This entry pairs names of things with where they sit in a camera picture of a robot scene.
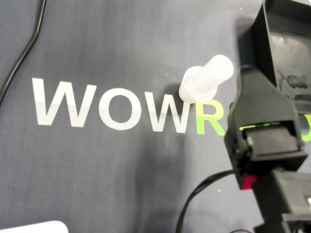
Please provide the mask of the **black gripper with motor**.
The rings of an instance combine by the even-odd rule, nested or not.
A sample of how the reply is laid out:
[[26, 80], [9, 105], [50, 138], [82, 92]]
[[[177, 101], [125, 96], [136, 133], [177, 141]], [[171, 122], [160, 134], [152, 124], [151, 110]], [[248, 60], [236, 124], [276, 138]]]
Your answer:
[[308, 156], [293, 103], [253, 66], [241, 67], [227, 121], [225, 146], [241, 175], [297, 171]]

